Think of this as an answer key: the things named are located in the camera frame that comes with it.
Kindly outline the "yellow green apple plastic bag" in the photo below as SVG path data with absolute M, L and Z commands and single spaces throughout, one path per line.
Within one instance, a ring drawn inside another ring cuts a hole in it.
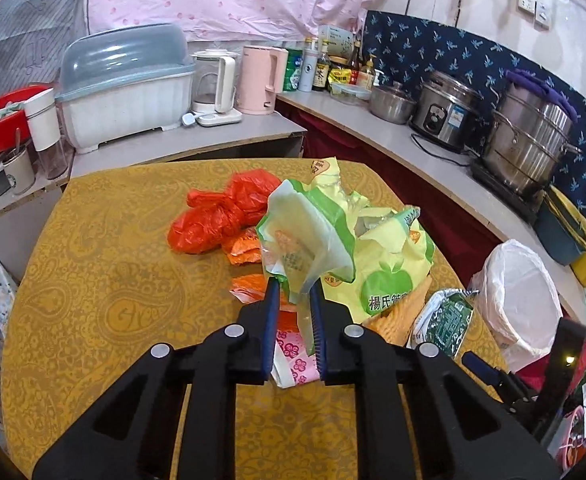
M 285 179 L 256 227 L 264 271 L 300 304 L 322 280 L 325 298 L 364 323 L 393 307 L 430 274 L 435 244 L 415 206 L 375 207 L 342 185 L 334 157 L 316 159 L 308 183 Z

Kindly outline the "orange printed plastic bag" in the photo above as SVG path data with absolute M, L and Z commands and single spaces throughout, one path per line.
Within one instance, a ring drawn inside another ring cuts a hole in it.
M 261 263 L 261 245 L 254 228 L 247 228 L 234 237 L 225 240 L 221 250 L 231 266 L 248 266 Z M 251 304 L 265 297 L 268 278 L 257 272 L 243 272 L 231 278 L 230 292 L 243 304 Z M 287 300 L 284 288 L 280 290 L 278 330 L 284 333 L 298 333 L 297 307 Z

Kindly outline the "red plastic bag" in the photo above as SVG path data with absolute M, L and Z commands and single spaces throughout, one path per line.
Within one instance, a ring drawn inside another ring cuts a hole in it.
M 253 169 L 234 174 L 223 191 L 190 190 L 188 208 L 169 228 L 168 245 L 175 252 L 191 255 L 223 245 L 261 221 L 269 195 L 281 183 L 270 172 Z

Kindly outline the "white lined trash bin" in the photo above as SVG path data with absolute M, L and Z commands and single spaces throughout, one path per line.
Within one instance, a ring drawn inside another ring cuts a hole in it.
M 508 370 L 518 372 L 550 353 L 562 318 L 558 292 L 537 252 L 507 240 L 468 284 L 475 309 L 497 342 Z

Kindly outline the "dark green snack packet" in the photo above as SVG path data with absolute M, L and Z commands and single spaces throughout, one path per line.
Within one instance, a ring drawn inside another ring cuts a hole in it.
M 434 292 L 415 318 L 408 347 L 430 342 L 446 356 L 455 358 L 471 325 L 475 290 L 446 288 Z

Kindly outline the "pink floral wrapper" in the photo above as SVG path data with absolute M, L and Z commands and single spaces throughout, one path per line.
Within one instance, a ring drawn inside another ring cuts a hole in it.
M 280 389 L 309 384 L 320 378 L 316 357 L 307 353 L 299 333 L 277 330 L 271 376 Z

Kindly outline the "large steel steamer pot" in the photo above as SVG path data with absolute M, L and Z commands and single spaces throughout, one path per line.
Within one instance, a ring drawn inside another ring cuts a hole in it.
M 544 188 L 564 155 L 582 153 L 570 142 L 573 121 L 561 105 L 515 81 L 491 116 L 482 162 L 518 196 L 528 198 Z

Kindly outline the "silver rice cooker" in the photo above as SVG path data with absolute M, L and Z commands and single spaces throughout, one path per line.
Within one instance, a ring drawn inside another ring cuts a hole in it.
M 479 100 L 476 90 L 435 70 L 421 86 L 410 126 L 443 148 L 460 153 L 478 117 Z

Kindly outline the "white grey mug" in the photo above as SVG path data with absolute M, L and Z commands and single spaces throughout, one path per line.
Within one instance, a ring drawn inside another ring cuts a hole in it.
M 34 184 L 34 169 L 26 146 L 11 150 L 2 163 L 13 195 L 24 194 Z

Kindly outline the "clear food container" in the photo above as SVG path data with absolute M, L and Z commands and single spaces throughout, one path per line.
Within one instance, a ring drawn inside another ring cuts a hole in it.
M 371 91 L 357 86 L 357 84 L 331 84 L 330 96 L 336 101 L 347 105 L 367 105 L 371 98 Z

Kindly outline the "white blender cup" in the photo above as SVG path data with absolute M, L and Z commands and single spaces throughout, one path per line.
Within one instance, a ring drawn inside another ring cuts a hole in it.
M 46 89 L 27 99 L 24 113 L 43 172 L 48 180 L 60 177 L 69 163 L 64 151 L 54 89 Z

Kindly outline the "navy patterned cloth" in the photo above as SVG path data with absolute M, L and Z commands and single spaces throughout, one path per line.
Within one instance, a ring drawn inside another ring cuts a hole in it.
M 397 81 L 407 93 L 419 96 L 422 82 L 434 70 L 453 76 L 479 94 L 479 118 L 471 127 L 470 148 L 485 148 L 491 111 L 506 90 L 506 73 L 525 70 L 544 81 L 576 110 L 570 143 L 580 149 L 567 154 L 553 174 L 552 183 L 586 216 L 586 98 L 555 74 L 524 55 L 466 30 L 426 18 L 369 11 L 363 25 L 363 53 L 374 57 L 383 81 Z

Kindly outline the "dark soy sauce bottle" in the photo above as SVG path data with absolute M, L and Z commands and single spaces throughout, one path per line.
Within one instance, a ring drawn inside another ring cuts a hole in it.
M 314 91 L 325 90 L 325 85 L 327 84 L 328 74 L 330 70 L 330 58 L 328 50 L 329 42 L 327 40 L 323 40 L 320 47 L 320 53 L 316 62 L 313 84 L 311 85 L 311 88 Z

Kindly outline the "green white box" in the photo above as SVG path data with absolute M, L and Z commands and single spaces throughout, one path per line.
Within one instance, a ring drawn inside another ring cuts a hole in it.
M 287 49 L 287 65 L 284 71 L 284 91 L 296 91 L 299 88 L 299 77 L 303 62 L 303 51 Z

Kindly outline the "pale box on counter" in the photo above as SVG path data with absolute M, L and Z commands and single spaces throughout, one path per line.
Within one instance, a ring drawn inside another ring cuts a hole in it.
M 318 37 L 320 41 L 325 41 L 328 44 L 330 56 L 339 56 L 340 58 L 351 56 L 355 36 L 349 30 L 334 25 L 321 25 L 318 29 Z

